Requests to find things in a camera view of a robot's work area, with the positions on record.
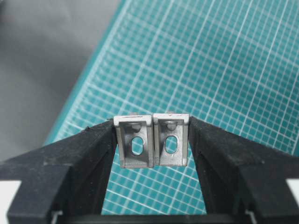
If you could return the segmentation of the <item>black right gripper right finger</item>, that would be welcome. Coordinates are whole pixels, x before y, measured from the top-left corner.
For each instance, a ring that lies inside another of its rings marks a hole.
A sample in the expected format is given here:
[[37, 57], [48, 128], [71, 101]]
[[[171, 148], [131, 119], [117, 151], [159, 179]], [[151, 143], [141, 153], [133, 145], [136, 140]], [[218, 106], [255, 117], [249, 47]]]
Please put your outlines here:
[[259, 224], [296, 224], [299, 205], [288, 180], [299, 159], [195, 117], [189, 143], [208, 214], [253, 214]]

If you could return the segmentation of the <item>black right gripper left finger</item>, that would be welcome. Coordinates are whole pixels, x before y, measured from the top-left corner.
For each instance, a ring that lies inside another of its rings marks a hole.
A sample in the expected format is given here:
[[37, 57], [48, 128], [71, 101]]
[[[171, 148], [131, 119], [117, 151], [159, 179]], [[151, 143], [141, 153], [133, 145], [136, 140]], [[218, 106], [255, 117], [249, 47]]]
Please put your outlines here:
[[112, 120], [0, 163], [0, 221], [59, 224], [102, 211], [117, 141]]

